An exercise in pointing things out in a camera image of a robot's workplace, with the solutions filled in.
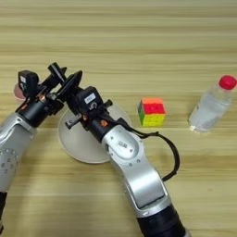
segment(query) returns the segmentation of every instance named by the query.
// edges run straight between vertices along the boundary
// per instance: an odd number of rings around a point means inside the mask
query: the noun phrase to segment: black arm segment
[[[1,223],[2,223],[2,216],[3,216],[3,212],[4,212],[4,207],[6,204],[6,197],[7,197],[7,193],[0,192],[0,234],[4,230],[4,227],[1,226]]]
[[[184,237],[185,229],[173,206],[147,218],[137,218],[144,237]]]

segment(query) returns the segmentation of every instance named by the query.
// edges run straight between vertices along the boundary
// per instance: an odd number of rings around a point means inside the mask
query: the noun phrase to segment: silver arm segment
[[[17,113],[11,114],[0,127],[0,192],[7,192],[23,154],[30,146],[36,129]]]
[[[121,175],[137,218],[149,217],[171,204],[159,174],[144,155],[143,141],[118,125],[103,139],[111,163]]]

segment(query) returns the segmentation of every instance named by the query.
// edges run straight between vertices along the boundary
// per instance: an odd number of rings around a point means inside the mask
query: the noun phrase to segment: white plate
[[[113,105],[108,111],[113,119],[123,118],[131,125],[129,116],[121,107]],[[58,124],[58,138],[66,153],[81,162],[90,164],[109,161],[106,150],[80,123],[68,130],[65,122],[71,118],[73,118],[73,114],[67,110]]]

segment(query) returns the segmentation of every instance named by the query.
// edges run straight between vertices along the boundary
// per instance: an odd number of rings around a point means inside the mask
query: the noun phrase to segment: rubik's cube
[[[138,107],[138,114],[143,126],[162,125],[166,116],[163,100],[159,98],[143,98]]]

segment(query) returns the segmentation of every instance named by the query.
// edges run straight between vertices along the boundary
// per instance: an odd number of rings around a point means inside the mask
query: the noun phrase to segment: bottle cap
[[[236,84],[237,81],[234,77],[230,75],[225,75],[219,80],[219,86],[225,90],[232,90]]]

